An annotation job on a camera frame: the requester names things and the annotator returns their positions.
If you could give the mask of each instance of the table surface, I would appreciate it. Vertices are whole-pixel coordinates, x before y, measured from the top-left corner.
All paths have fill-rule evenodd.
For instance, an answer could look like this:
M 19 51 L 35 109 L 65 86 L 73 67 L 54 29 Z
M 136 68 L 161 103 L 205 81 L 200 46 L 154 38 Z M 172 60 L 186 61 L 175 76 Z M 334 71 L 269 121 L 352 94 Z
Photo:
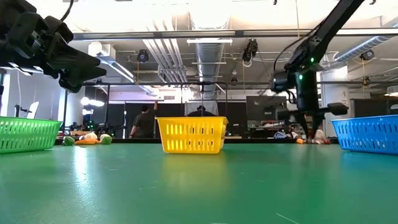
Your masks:
M 0 155 L 0 223 L 398 223 L 397 174 L 338 145 L 60 146 Z

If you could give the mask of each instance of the ceiling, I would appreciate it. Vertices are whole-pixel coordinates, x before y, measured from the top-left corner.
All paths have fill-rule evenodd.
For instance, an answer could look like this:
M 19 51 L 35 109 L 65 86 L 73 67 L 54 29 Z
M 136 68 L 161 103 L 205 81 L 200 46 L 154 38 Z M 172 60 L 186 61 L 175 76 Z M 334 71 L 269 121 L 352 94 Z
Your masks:
M 127 1 L 116 2 L 115 0 L 79 0 L 75 3 L 66 23 L 74 32 L 132 32 L 145 30 L 142 25 L 154 20 L 171 19 L 175 30 L 189 30 L 190 14 L 188 11 L 197 10 L 209 19 L 216 19 L 216 14 L 228 14 L 230 16 L 229 29 L 311 29 L 319 23 L 333 9 L 336 0 L 280 0 L 273 6 L 271 0 L 225 0 L 225 1 L 197 1 L 173 0 L 173 1 Z M 41 15 L 53 15 L 61 17 L 68 4 L 62 0 L 30 0 L 38 8 Z M 385 26 L 396 18 L 398 1 L 378 0 L 375 5 L 370 6 L 371 1 L 365 1 L 357 12 L 346 23 L 345 28 L 378 28 Z M 335 37 L 328 52 L 342 52 L 348 50 L 370 37 Z M 237 71 L 239 81 L 243 78 L 247 82 L 266 82 L 272 72 L 272 63 L 276 55 L 296 37 L 267 37 L 257 38 L 259 52 L 256 59 L 265 62 L 253 61 L 252 66 L 244 68 L 241 64 L 243 48 L 248 43 L 246 38 L 233 38 L 231 45 L 224 45 L 223 62 L 220 68 L 222 78 L 218 80 L 230 81 L 231 73 Z M 188 45 L 186 39 L 177 39 L 183 64 L 186 67 L 196 68 L 192 62 L 196 61 L 193 44 Z M 146 49 L 142 40 L 115 40 L 102 41 L 104 44 L 112 44 L 117 50 L 117 60 L 123 63 L 131 71 L 157 70 L 157 63 L 149 55 L 150 60 L 145 64 L 136 63 L 137 53 L 140 49 Z M 73 42 L 72 46 L 79 50 L 87 50 L 88 41 Z M 364 76 L 370 76 L 372 81 L 398 79 L 398 38 L 392 38 L 387 42 L 375 47 L 375 58 L 364 62 L 357 58 L 348 61 L 349 79 L 361 80 Z M 292 55 L 291 48 L 282 54 L 280 59 L 288 59 Z M 109 76 L 118 76 L 117 73 L 109 71 Z M 139 79 L 143 81 L 158 82 L 156 74 L 139 73 Z M 374 91 L 383 92 L 385 85 L 372 85 Z

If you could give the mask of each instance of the pillar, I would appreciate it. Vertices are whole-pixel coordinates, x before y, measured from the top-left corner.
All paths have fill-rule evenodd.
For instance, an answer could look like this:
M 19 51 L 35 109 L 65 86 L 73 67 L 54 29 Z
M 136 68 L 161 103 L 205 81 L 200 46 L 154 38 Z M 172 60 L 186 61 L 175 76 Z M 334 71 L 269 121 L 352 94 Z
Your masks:
M 348 80 L 348 67 L 332 68 L 320 72 L 320 81 L 349 81 Z M 349 107 L 349 89 L 347 85 L 331 84 L 321 85 L 321 99 L 322 107 L 326 107 L 329 103 L 342 103 Z M 349 118 L 351 111 L 342 116 L 335 116 L 331 113 L 325 114 L 325 121 L 323 122 L 323 130 L 327 137 L 336 137 L 336 132 L 331 120 Z

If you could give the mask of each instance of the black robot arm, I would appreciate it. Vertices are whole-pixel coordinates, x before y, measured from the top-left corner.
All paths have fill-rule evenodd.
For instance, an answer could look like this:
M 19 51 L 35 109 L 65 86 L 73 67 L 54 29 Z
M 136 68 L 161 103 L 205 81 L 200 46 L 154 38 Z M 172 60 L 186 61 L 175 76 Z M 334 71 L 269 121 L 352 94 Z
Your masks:
M 274 71 L 271 90 L 289 91 L 295 88 L 297 104 L 295 111 L 281 111 L 278 119 L 287 119 L 294 115 L 308 137 L 305 114 L 313 117 L 313 131 L 325 119 L 325 113 L 343 115 L 348 107 L 342 103 L 332 103 L 327 108 L 319 108 L 317 91 L 317 72 L 322 70 L 318 64 L 325 54 L 332 38 L 344 26 L 364 0 L 340 0 L 330 14 L 312 30 L 308 37 L 294 50 L 292 58 L 285 64 L 283 71 Z
M 106 70 L 97 67 L 97 58 L 70 47 L 72 40 L 63 21 L 43 19 L 25 0 L 0 0 L 0 67 L 59 77 L 60 86 L 76 93 Z

